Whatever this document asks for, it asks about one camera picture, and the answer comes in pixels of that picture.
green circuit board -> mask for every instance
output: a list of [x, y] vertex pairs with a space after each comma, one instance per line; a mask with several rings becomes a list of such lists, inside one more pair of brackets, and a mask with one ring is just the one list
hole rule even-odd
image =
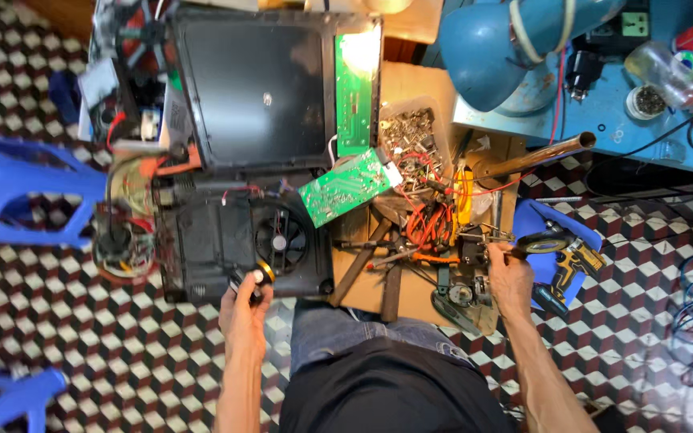
[[336, 151], [339, 157], [356, 155], [371, 146], [373, 77], [380, 44], [379, 32], [336, 36]]
[[376, 151], [368, 149], [298, 189], [314, 227], [378, 196], [391, 187]]

person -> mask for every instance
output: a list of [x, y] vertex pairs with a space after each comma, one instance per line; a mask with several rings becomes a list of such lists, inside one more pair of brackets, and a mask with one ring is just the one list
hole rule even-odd
[[[534, 273], [488, 245], [490, 289], [510, 339], [529, 431], [598, 431], [555, 366], [531, 320]], [[245, 279], [222, 300], [226, 368], [214, 431], [259, 430], [264, 314], [273, 297], [249, 305]], [[515, 431], [466, 354], [419, 320], [381, 323], [363, 311], [299, 300], [290, 383], [280, 431]]]

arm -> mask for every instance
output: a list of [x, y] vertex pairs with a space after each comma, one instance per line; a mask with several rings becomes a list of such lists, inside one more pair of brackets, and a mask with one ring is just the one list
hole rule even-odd
[[515, 353], [528, 429], [532, 433], [598, 431], [555, 366], [531, 320], [534, 271], [528, 262], [505, 256], [510, 250], [512, 246], [505, 243], [488, 245], [489, 279]]
[[266, 353], [263, 319], [273, 291], [265, 286], [263, 300], [251, 307], [254, 288], [253, 277], [248, 276], [237, 293], [226, 290], [221, 298], [218, 323], [226, 339], [226, 368], [216, 406], [215, 433], [260, 429], [261, 363]]

blue plastic stool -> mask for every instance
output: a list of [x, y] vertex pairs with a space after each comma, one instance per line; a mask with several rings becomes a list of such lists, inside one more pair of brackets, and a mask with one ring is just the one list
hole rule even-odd
[[65, 387], [63, 374], [54, 368], [21, 380], [0, 375], [0, 428], [26, 415], [28, 433], [44, 432], [45, 406]]
[[[519, 199], [517, 201], [517, 205], [515, 206], [515, 217], [512, 223], [512, 232], [515, 233], [515, 238], [520, 238], [527, 234], [538, 233], [547, 229], [547, 226], [544, 225], [544, 220], [536, 213], [534, 208], [547, 219], [556, 221], [558, 224], [561, 224], [561, 226], [581, 237], [584, 242], [587, 242], [595, 251], [601, 249], [603, 240], [591, 228], [549, 206], [531, 199]], [[531, 269], [534, 270], [534, 283], [552, 283], [552, 278], [555, 276], [555, 273], [557, 273], [556, 258], [557, 254], [553, 253], [531, 254], [528, 256], [526, 260], [528, 260], [528, 263], [531, 265]], [[566, 307], [571, 305], [572, 300], [577, 296], [577, 293], [579, 293], [579, 289], [582, 288], [584, 277], [585, 275], [583, 272], [579, 272], [573, 277], [571, 286], [569, 286], [564, 294], [566, 298]], [[541, 310], [533, 300], [531, 301], [531, 306]]]
[[60, 231], [31, 231], [0, 221], [1, 243], [83, 247], [79, 236], [93, 206], [103, 201], [105, 175], [79, 162], [66, 150], [44, 144], [0, 138], [0, 215], [29, 192], [76, 194], [82, 203]]

blue workbench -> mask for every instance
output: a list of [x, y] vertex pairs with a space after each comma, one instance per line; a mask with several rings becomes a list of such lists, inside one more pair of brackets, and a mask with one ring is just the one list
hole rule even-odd
[[[651, 0], [650, 6], [653, 40], [669, 42], [677, 32], [693, 25], [693, 0]], [[651, 142], [688, 119], [686, 113], [670, 115], [667, 112], [648, 122], [631, 119], [625, 113], [624, 100], [632, 89], [632, 83], [640, 85], [640, 80], [629, 78], [621, 63], [606, 64], [601, 79], [593, 84], [582, 104], [567, 96], [565, 136], [592, 131], [598, 136], [594, 150], [617, 155]], [[478, 112], [458, 97], [453, 121], [477, 129], [525, 136], [527, 146], [541, 146], [551, 134], [554, 106], [553, 99], [552, 104], [534, 115], [507, 117], [496, 112]], [[605, 131], [600, 131], [600, 125], [604, 125]], [[560, 134], [560, 129], [559, 121], [557, 134]], [[656, 156], [657, 146], [636, 153], [633, 158], [693, 171], [693, 150], [686, 145], [686, 130], [682, 129], [671, 138], [686, 148], [683, 163], [652, 160]]]

